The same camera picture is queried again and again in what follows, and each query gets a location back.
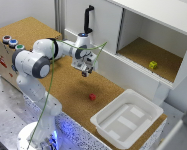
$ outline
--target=white wall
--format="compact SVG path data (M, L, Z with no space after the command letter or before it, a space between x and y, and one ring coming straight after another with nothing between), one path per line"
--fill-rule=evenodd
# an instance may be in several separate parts
M166 102L185 112L187 110L187 77L174 90L171 90Z
M0 28L30 16L55 29L54 0L0 0Z

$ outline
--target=black door handle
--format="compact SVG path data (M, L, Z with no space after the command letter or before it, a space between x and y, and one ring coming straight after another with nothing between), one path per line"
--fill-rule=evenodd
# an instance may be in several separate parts
M89 12L94 10L94 7L89 5L89 8L85 10L85 24L84 24L84 31L86 34L91 33L93 30L89 28Z

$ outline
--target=brown cardboard box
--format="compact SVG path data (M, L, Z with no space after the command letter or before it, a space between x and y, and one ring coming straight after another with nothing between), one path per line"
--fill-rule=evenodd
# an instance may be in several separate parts
M2 43L2 38L10 35L13 39L23 44L26 50L32 50L33 44L39 39L57 38L62 39L62 35L39 22L35 18L29 17L13 24L0 28L0 75L17 87L17 73L12 69L12 54L14 49Z

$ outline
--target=red ball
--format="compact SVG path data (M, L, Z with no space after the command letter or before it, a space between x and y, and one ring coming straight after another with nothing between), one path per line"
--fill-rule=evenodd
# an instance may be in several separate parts
M90 95L89 95L89 98L90 98L91 101L93 101L93 100L96 99L96 95L94 95L94 94L90 94Z

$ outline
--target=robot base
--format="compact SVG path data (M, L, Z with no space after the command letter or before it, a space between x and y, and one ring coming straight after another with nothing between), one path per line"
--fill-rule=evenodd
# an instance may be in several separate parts
M35 128L36 124L37 124L37 122L33 122L31 124L28 124L19 132L18 137L17 137L17 150L42 150L41 147L34 148L32 146L29 146L29 148L28 148L29 142L28 142L27 138L29 137L29 135L33 131L33 129ZM63 140L63 138L60 137L60 135L58 134L58 138L57 138L58 149L57 150L60 149L60 147L62 145L62 140Z

